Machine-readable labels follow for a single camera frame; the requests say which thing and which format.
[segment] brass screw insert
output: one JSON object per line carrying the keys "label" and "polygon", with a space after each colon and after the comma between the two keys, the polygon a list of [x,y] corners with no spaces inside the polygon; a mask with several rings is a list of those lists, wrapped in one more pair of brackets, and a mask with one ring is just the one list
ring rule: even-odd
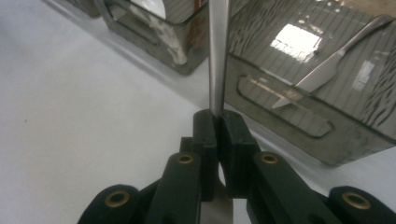
{"label": "brass screw insert", "polygon": [[346,201],[349,205],[352,207],[361,209],[361,210],[367,210],[371,208],[370,202],[363,198],[361,195],[348,191],[343,193],[343,199]]}
{"label": "brass screw insert", "polygon": [[109,195],[107,195],[105,199],[105,205],[107,207],[120,207],[123,206],[124,204],[128,203],[130,200],[130,195],[126,190],[116,190]]}

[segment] plastic container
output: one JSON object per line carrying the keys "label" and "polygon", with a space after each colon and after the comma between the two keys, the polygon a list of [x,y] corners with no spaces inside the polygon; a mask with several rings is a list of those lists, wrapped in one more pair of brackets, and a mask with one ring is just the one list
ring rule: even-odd
{"label": "plastic container", "polygon": [[[316,91],[294,87],[372,18],[334,1],[249,4],[232,20],[226,102],[330,165],[394,147],[394,24],[365,37]],[[281,97],[291,104],[273,108]]]}
{"label": "plastic container", "polygon": [[[232,14],[248,2],[233,0]],[[190,74],[208,55],[206,1],[163,0],[165,18],[130,1],[96,3],[110,30],[180,74]]]}

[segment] white table surface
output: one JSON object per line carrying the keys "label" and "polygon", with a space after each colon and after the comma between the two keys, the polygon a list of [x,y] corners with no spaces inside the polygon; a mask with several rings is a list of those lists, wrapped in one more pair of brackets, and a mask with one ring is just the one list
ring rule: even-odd
{"label": "white table surface", "polygon": [[[161,177],[208,108],[207,60],[185,77],[63,0],[0,3],[0,223],[77,223],[102,189]],[[330,168],[247,123],[312,189],[349,185],[396,210],[395,148]],[[248,223],[245,202],[234,210]]]}

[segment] vertical metal pole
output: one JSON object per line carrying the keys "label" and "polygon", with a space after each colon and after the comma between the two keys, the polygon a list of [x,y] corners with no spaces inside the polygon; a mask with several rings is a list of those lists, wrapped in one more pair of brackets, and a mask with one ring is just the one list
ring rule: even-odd
{"label": "vertical metal pole", "polygon": [[230,11],[230,0],[209,0],[210,110],[216,119],[224,107]]}

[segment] knife blade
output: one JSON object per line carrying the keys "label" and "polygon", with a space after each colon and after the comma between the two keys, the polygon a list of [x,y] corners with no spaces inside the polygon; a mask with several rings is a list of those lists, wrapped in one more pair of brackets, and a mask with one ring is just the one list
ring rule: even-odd
{"label": "knife blade", "polygon": [[[327,83],[332,77],[337,73],[337,65],[344,58],[346,53],[352,49],[356,44],[358,44],[364,37],[371,34],[372,32],[383,28],[393,22],[394,18],[390,15],[379,15],[367,23],[361,30],[359,30],[346,44],[332,54],[323,63],[318,65],[314,70],[312,70],[306,77],[304,77],[295,87],[312,92],[317,88],[321,87],[323,84]],[[295,100],[300,100],[302,96],[295,97]],[[281,107],[283,105],[288,105],[291,101],[285,97],[280,98],[276,101],[272,108]]]}

